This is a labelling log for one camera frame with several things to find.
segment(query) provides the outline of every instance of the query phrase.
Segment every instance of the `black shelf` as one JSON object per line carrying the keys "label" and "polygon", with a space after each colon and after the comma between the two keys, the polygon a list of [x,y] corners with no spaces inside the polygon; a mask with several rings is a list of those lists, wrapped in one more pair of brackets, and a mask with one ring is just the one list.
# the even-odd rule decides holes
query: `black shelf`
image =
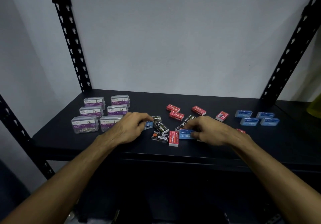
{"label": "black shelf", "polygon": [[[147,112],[161,115],[163,123],[174,130],[180,122],[168,116],[165,107],[174,104],[181,107],[185,115],[193,114],[195,105],[205,109],[207,115],[215,117],[220,111],[230,113],[224,121],[233,128],[245,130],[252,139],[269,154],[293,171],[321,172],[321,146],[317,135],[307,133],[299,124],[275,105],[265,104],[263,100],[252,98],[233,98],[215,96],[190,96],[143,92],[126,92],[112,90],[85,91],[58,113],[50,122],[40,129],[32,138],[35,151],[48,160],[71,160],[89,146],[101,134],[74,134],[71,119],[78,116],[86,97],[104,96],[106,105],[110,104],[112,95],[128,94],[131,112]],[[234,117],[236,110],[274,112],[280,119],[277,127],[257,125],[241,126],[240,119]],[[180,140],[179,147],[150,140],[153,129],[146,130],[131,144],[118,146],[111,155],[115,161],[167,162],[197,164],[202,167],[220,170],[249,171],[245,163],[226,146],[212,147],[195,141]]]}

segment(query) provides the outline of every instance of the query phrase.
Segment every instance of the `person's right arm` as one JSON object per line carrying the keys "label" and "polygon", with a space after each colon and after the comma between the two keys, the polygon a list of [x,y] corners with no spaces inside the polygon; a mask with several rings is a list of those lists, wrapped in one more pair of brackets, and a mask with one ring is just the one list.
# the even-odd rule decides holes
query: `person's right arm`
{"label": "person's right arm", "polygon": [[250,167],[291,224],[321,223],[321,195],[260,148],[251,137],[209,116],[189,120],[192,137],[211,145],[229,145]]}

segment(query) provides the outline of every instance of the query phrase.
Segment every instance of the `person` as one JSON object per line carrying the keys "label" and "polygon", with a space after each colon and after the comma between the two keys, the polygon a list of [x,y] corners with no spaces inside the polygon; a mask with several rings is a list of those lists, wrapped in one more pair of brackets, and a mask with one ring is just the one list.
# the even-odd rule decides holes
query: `person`
{"label": "person", "polygon": [[[119,144],[135,140],[144,130],[147,113],[128,112],[94,142],[30,195],[1,224],[64,223],[89,179]],[[229,145],[246,162],[291,224],[321,223],[321,195],[261,149],[251,137],[209,116],[189,120],[192,137],[210,145]]]}

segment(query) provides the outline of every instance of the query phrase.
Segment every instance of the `yellow object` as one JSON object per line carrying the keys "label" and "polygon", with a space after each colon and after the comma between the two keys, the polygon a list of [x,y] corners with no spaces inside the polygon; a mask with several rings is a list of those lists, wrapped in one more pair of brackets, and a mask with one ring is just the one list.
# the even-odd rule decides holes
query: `yellow object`
{"label": "yellow object", "polygon": [[307,108],[307,112],[312,116],[321,118],[321,94],[311,102]]}

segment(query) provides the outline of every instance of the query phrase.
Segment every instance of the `hand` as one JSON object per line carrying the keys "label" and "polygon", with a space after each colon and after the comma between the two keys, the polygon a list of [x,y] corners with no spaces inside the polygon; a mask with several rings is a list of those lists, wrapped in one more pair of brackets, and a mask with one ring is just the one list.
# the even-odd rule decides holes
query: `hand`
{"label": "hand", "polygon": [[147,113],[127,112],[126,115],[111,129],[96,140],[109,142],[112,148],[119,144],[129,143],[135,140],[144,130],[146,121],[154,119]]}
{"label": "hand", "polygon": [[200,129],[201,132],[193,132],[191,136],[211,145],[233,144],[243,137],[250,138],[247,134],[209,116],[199,116],[189,120],[184,129]]}

